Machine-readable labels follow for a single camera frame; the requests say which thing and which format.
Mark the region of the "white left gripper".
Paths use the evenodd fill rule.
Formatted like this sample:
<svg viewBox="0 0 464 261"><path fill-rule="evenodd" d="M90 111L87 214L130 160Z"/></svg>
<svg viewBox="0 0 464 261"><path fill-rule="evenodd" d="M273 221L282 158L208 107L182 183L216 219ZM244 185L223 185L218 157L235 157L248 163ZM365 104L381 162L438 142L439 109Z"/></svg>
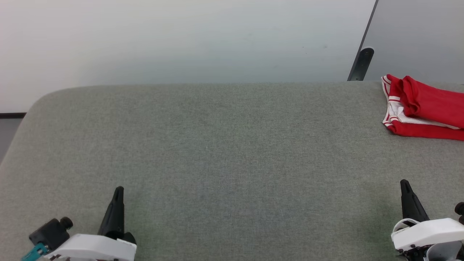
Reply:
<svg viewBox="0 0 464 261"><path fill-rule="evenodd" d="M77 233L45 259L70 261L133 261L137 251L132 233L125 232L124 188L119 186L105 212L97 235Z"/></svg>

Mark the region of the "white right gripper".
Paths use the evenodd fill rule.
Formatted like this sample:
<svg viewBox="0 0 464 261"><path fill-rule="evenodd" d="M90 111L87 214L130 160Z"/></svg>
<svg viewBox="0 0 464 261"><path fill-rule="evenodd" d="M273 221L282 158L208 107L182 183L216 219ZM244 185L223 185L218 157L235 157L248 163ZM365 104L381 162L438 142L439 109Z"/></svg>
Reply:
<svg viewBox="0 0 464 261"><path fill-rule="evenodd" d="M391 241L408 261L462 261L463 224L451 218L430 220L410 182L400 181L403 219L396 223Z"/></svg>

